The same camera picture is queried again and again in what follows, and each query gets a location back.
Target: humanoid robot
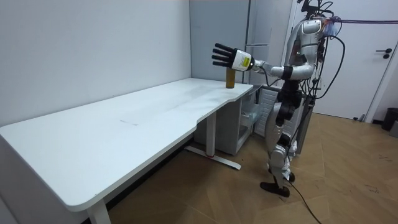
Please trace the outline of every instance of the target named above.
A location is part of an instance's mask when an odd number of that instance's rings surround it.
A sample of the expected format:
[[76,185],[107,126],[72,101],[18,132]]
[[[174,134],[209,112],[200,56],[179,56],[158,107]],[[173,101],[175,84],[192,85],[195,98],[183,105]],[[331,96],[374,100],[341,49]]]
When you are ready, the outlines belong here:
[[292,31],[287,43],[284,66],[270,65],[265,61],[254,59],[249,53],[216,44],[213,49],[213,65],[232,68],[237,71],[252,70],[284,80],[283,87],[277,96],[277,101],[268,115],[265,128],[265,147],[269,155],[269,172],[274,177],[274,183],[260,184],[261,188],[289,197],[290,191],[284,187],[284,179],[291,182],[295,176],[289,169],[289,150],[292,136],[284,132],[284,123],[292,118],[294,111],[300,106],[302,92],[300,81],[312,77],[318,56],[323,49],[322,19],[304,20]]

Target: black bin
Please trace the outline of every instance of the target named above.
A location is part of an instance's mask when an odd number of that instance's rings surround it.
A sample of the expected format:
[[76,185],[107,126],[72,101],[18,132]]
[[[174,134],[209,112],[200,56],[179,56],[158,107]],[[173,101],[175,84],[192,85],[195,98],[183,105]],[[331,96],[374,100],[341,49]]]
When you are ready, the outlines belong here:
[[381,128],[390,131],[396,120],[398,120],[398,108],[388,108]]

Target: door handle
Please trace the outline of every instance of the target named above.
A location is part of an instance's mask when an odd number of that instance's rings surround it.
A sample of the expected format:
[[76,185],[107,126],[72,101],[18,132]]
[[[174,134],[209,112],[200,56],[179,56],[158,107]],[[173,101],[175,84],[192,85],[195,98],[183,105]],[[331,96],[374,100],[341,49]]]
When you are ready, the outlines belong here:
[[392,52],[392,49],[386,49],[386,50],[377,50],[376,52],[385,52],[386,54],[389,54]]

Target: robot leg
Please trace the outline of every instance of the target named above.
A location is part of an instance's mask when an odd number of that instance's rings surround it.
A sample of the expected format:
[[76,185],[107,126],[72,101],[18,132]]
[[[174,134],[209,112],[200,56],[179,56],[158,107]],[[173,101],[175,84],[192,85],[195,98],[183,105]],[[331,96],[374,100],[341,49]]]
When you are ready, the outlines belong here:
[[286,171],[287,147],[290,142],[290,136],[283,133],[285,122],[285,108],[282,103],[276,103],[269,113],[266,129],[266,151],[269,156],[269,168],[274,176],[274,183],[262,182],[260,187],[268,192],[289,197],[290,192],[284,187],[284,175]]

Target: desk leg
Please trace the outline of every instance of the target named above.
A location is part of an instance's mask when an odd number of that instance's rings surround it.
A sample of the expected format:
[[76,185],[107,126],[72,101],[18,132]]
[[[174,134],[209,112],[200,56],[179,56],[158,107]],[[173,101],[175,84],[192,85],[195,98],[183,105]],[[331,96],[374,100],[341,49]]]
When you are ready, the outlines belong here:
[[91,224],[111,224],[104,200],[95,203],[87,209]]
[[223,163],[227,166],[230,166],[234,169],[240,170],[241,165],[236,162],[229,161],[227,159],[215,156],[216,151],[216,112],[212,113],[206,119],[207,127],[206,127],[206,152],[203,152],[200,149],[194,148],[192,146],[185,147],[186,150],[199,154],[201,156],[205,156],[209,159],[213,159],[214,161]]

